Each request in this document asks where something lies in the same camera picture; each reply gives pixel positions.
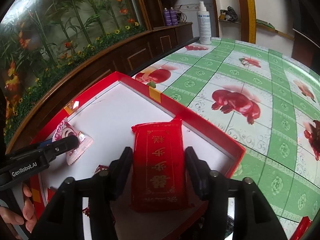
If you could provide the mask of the person's left hand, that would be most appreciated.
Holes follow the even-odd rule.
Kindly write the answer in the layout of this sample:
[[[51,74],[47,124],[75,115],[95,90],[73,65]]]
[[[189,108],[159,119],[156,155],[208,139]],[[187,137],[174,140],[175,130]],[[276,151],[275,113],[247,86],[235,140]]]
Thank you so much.
[[[37,222],[34,206],[30,200],[32,192],[25,183],[23,183],[22,189],[24,194],[24,207],[22,209],[23,216],[19,216],[18,214],[7,209],[6,207],[1,207],[1,217],[7,225],[25,224],[26,229],[31,233]]]

